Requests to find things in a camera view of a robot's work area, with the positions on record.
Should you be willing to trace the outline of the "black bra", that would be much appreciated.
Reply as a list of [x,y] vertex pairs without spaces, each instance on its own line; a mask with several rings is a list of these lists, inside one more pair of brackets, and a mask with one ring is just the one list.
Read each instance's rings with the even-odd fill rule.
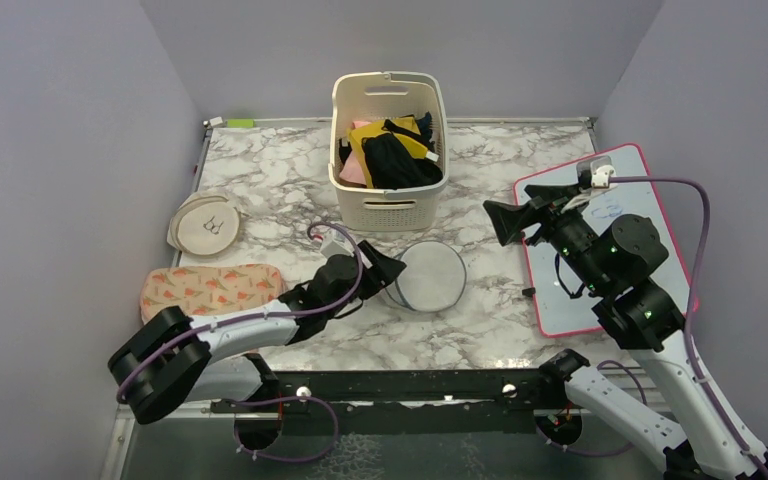
[[428,187],[443,180],[443,171],[436,163],[412,158],[391,133],[367,139],[364,151],[375,189]]

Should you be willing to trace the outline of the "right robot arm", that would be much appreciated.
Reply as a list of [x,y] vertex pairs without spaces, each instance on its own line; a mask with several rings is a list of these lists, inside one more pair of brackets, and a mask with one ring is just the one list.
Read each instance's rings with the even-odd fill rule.
[[667,479],[768,479],[768,446],[722,398],[691,338],[691,309],[678,307],[653,280],[668,250],[652,220],[624,214],[596,232],[577,186],[527,191],[521,206],[484,202],[498,241],[508,245],[530,230],[529,244],[555,249],[596,299],[601,327],[646,372],[671,417],[613,386],[571,349],[541,366],[539,398],[552,407],[570,400],[597,415]]

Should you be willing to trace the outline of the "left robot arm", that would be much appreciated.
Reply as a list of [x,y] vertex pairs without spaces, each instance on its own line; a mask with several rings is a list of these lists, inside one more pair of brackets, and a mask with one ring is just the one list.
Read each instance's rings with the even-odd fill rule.
[[274,376],[255,350],[318,335],[393,284],[406,267],[362,241],[353,253],[330,256],[311,280],[263,306],[192,316],[167,307],[108,360],[116,399],[141,425],[201,400],[236,398],[262,410],[273,401]]

